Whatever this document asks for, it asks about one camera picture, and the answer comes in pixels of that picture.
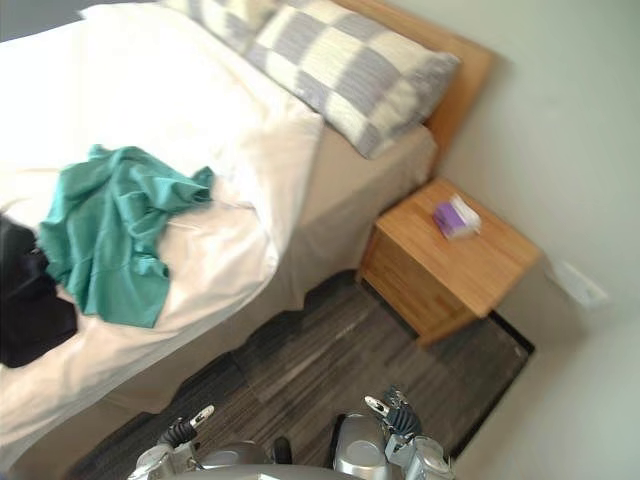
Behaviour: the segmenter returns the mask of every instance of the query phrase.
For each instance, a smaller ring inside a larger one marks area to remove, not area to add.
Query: small purple object
[[[453,237],[458,229],[464,228],[466,230],[467,228],[464,220],[449,202],[441,203],[436,207],[433,219],[438,224],[442,234],[447,238]]]
[[[480,217],[461,198],[454,196],[451,201],[439,204],[433,219],[447,239],[467,236],[480,227]]]

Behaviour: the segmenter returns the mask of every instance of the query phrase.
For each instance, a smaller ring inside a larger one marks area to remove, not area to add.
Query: drawer
[[[462,302],[378,229],[361,273],[420,335],[421,344],[473,319]]]

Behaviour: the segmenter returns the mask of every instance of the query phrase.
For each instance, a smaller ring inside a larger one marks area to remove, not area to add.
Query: pillow
[[[459,64],[329,0],[290,0],[247,58],[367,158],[431,115]]]
[[[160,0],[184,13],[241,55],[276,11],[279,0]]]

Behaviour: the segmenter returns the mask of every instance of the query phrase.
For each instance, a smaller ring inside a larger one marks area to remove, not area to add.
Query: wooden nightstand
[[[432,215],[457,193],[482,218],[478,235],[447,240]],[[376,222],[359,275],[428,345],[486,317],[539,251],[451,183],[436,179]]]

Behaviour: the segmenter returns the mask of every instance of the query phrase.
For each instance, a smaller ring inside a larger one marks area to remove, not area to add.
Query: floor
[[[270,320],[185,382],[161,414],[140,415],[107,438],[69,478],[126,478],[175,418],[210,403],[216,413],[197,439],[203,454],[235,440],[268,448],[286,435],[295,463],[322,466],[336,416],[363,411],[364,395],[391,384],[404,390],[425,433],[459,454],[528,351],[490,319],[422,350],[384,301],[352,278],[334,277],[309,295],[304,311]]]

